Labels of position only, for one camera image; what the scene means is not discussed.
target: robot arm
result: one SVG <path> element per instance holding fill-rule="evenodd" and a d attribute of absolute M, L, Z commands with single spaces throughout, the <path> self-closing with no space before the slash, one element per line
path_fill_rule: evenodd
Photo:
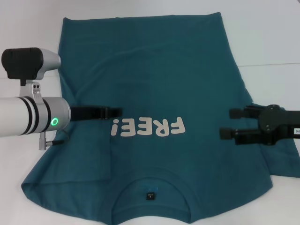
<path fill-rule="evenodd" d="M 231 119 L 257 119 L 258 129 L 220 128 L 223 140 L 234 138 L 236 144 L 275 145 L 280 139 L 300 138 L 300 111 L 286 111 L 278 105 L 249 105 L 243 110 L 231 109 L 229 116 Z"/>
<path fill-rule="evenodd" d="M 20 96 L 0 98 L 0 137 L 41 133 L 40 149 L 61 144 L 46 142 L 45 132 L 64 129 L 70 121 L 110 119 L 122 115 L 119 108 L 73 106 L 61 97 L 42 97 L 42 80 L 48 70 L 60 67 L 59 55 L 40 48 L 7 49 L 1 62 L 9 79 L 20 80 Z"/>

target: t-shirt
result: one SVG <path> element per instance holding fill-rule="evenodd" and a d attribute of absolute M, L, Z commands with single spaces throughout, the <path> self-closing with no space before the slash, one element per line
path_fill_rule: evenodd
<path fill-rule="evenodd" d="M 220 127 L 257 127 L 229 119 L 230 108 L 252 99 L 220 13 L 65 18 L 59 55 L 71 106 L 123 115 L 70 123 L 69 142 L 51 147 L 22 184 L 36 204 L 108 225 L 141 216 L 192 223 L 263 195 L 270 175 L 300 177 L 293 140 L 270 147 L 219 138 Z"/>

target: white label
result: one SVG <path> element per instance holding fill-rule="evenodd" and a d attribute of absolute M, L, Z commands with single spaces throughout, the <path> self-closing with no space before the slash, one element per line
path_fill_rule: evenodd
<path fill-rule="evenodd" d="M 300 135 L 300 128 L 294 128 L 294 135 Z"/>

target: white background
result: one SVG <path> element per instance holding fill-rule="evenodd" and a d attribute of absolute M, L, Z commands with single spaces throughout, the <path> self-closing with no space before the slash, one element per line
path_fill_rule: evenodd
<path fill-rule="evenodd" d="M 0 53 L 18 47 L 57 52 L 63 17 L 94 19 L 215 12 L 222 13 L 232 53 L 254 102 L 300 110 L 297 0 L 1 0 Z M 47 72 L 40 83 L 43 96 L 60 96 L 57 71 Z M 18 93 L 19 82 L 8 80 L 0 67 L 0 98 Z M 49 140 L 53 137 L 54 133 L 47 134 Z M 42 155 L 38 135 L 0 138 L 0 224 L 100 224 L 48 211 L 26 199 L 20 184 Z M 300 179 L 272 176 L 272 180 L 274 187 L 257 200 L 194 224 L 299 225 Z M 141 217 L 123 223 L 151 224 L 185 223 L 161 217 Z"/>

